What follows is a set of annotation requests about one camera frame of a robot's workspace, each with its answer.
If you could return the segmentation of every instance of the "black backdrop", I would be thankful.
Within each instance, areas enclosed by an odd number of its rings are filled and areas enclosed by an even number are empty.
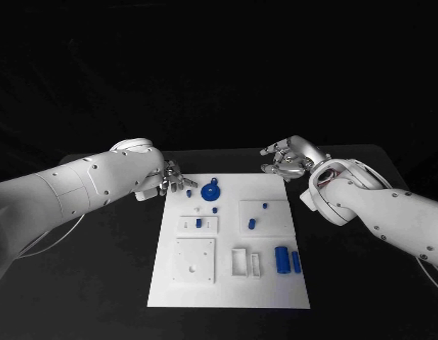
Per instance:
[[[295,134],[381,145],[438,199],[435,5],[0,4],[0,181],[134,137],[183,150]]]

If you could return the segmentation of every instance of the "blue battery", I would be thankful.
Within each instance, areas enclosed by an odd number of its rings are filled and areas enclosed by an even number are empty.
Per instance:
[[[294,271],[300,274],[301,273],[301,263],[300,263],[300,254],[297,251],[293,252],[293,265]]]
[[[278,273],[291,273],[291,263],[290,263],[290,251],[287,246],[278,246],[275,248],[275,260],[278,262]]]

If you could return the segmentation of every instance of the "table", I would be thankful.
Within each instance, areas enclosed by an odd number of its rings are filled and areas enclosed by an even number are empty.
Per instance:
[[[376,145],[321,149],[407,188]],[[164,154],[186,173],[259,173],[272,161],[259,150]],[[415,258],[359,218],[340,227],[311,212],[306,188],[307,178],[287,184],[311,310],[147,307],[166,197],[129,195],[86,216],[59,246],[14,263],[0,282],[0,339],[438,339],[438,290]]]

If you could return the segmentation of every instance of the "mechanical hand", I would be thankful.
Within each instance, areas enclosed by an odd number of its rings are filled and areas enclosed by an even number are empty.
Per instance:
[[[278,174],[285,181],[298,179],[307,171],[314,171],[327,160],[330,155],[300,136],[293,136],[267,147],[261,154],[275,153],[274,164],[264,164],[262,171]]]
[[[181,174],[181,168],[176,161],[166,161],[167,168],[164,171],[164,182],[160,185],[160,194],[164,196],[167,194],[167,189],[171,187],[171,192],[184,190],[184,186],[192,186],[197,188],[199,184],[186,178]]]

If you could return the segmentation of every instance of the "white robotic arm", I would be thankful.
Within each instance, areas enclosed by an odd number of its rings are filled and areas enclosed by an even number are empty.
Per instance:
[[[59,225],[135,193],[166,194],[187,180],[147,139],[125,140],[109,152],[0,183],[0,277],[27,245]]]
[[[372,233],[408,253],[438,266],[438,202],[392,189],[378,172],[355,159],[332,159],[300,136],[275,143],[268,173],[287,181],[311,173],[301,199],[337,225],[360,216]]]

